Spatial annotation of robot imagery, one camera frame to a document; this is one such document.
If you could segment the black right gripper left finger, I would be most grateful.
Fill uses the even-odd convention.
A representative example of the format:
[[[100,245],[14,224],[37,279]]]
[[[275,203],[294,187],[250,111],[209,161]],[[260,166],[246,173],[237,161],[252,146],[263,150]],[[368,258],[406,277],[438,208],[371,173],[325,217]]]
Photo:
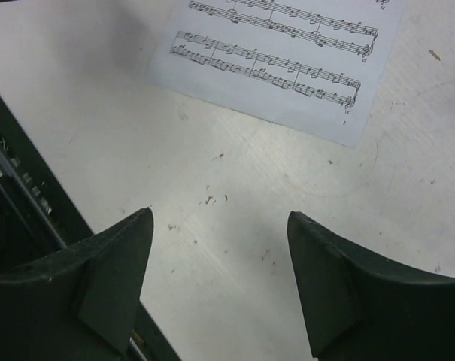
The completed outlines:
[[[142,208],[99,234],[0,273],[0,360],[120,360],[153,239]]]

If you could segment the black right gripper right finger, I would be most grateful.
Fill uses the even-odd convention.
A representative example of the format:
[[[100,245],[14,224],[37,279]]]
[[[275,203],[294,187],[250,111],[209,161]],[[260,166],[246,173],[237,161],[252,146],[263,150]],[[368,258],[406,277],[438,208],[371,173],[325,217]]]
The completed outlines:
[[[386,258],[298,211],[287,237],[313,358],[455,360],[455,278]]]

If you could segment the sheet music page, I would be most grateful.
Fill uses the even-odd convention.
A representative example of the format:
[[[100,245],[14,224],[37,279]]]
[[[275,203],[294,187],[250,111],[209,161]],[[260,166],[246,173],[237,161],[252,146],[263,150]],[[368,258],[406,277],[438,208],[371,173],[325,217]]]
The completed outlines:
[[[403,1],[181,1],[150,83],[354,147]]]

